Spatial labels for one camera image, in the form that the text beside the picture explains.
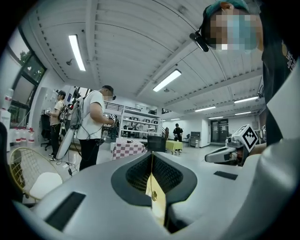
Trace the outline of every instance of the black pad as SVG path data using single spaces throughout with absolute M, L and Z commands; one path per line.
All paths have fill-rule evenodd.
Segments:
M 45 222 L 57 230 L 62 231 L 71 219 L 86 195 L 72 192 L 57 209 L 45 220 Z
M 238 177 L 238 175 L 236 174 L 232 174 L 232 173 L 228 173 L 228 172 L 222 172 L 222 171 L 216 171 L 214 173 L 214 175 L 220 176 L 222 178 L 228 178 L 231 180 L 236 180 L 236 178 Z

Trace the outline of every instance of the white cushion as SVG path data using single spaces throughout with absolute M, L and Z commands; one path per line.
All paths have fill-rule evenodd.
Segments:
M 47 193 L 60 184 L 62 184 L 62 180 L 57 173 L 44 172 L 39 175 L 29 193 L 36 198 L 42 199 Z

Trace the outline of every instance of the office chair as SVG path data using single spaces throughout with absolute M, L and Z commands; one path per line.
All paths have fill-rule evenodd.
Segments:
M 46 145 L 45 146 L 45 151 L 47 151 L 47 148 L 49 146 L 51 146 L 51 130 L 50 130 L 50 117 L 48 115 L 41 115 L 41 122 L 42 122 L 42 137 L 44 139 L 47 139 L 48 142 L 45 142 L 45 143 L 41 143 L 41 147 L 43 145 Z
M 188 134 L 187 137 L 184 137 L 184 138 L 183 138 L 183 141 L 188 143 L 188 142 L 189 142 L 189 137 L 190 137 L 190 134 Z
M 63 183 L 55 167 L 30 148 L 15 149 L 8 164 L 15 185 L 35 202 Z
M 147 148 L 148 152 L 165 152 L 165 138 L 159 136 L 147 136 Z

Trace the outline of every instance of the table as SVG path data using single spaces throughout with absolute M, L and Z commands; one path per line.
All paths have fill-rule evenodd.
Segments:
M 171 150 L 171 152 L 174 153 L 175 149 L 182 150 L 182 142 L 168 140 L 165 142 L 165 148 Z
M 132 143 L 127 143 L 127 139 L 117 138 L 112 159 L 116 160 L 146 151 L 144 144 L 136 140 L 132 141 Z
M 141 143 L 148 142 L 147 138 L 120 137 L 119 139 L 129 140 L 129 141 L 137 141 L 137 142 L 141 142 Z

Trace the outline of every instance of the door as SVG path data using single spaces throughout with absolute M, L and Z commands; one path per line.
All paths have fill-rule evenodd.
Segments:
M 214 120 L 211 125 L 211 142 L 225 143 L 228 136 L 228 119 Z

